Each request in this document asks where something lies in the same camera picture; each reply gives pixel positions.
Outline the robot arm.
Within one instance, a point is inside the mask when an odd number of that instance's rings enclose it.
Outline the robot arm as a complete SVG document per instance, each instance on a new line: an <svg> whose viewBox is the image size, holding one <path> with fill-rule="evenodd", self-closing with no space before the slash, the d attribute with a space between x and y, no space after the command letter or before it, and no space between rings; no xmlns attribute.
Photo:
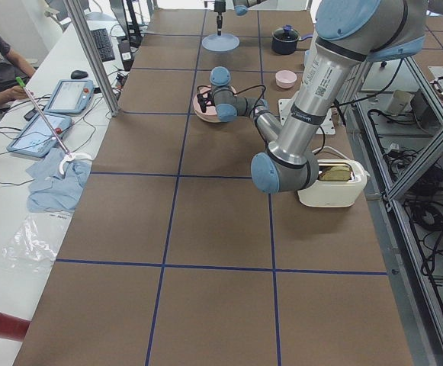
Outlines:
<svg viewBox="0 0 443 366"><path fill-rule="evenodd" d="M248 12L248 9L261 4L265 0L232 0L235 13L238 16L243 16ZM217 13L217 36L222 34L223 28L223 13L226 12L225 0L214 0L213 10Z"/></svg>
<svg viewBox="0 0 443 366"><path fill-rule="evenodd" d="M230 122L252 118L265 151L251 162L252 182L267 194L299 191L317 179L319 164L310 143L351 69L365 61L402 59L424 44L426 1L323 1L316 13L310 60L285 122L263 100L231 89L228 69L210 73L217 116Z"/></svg>

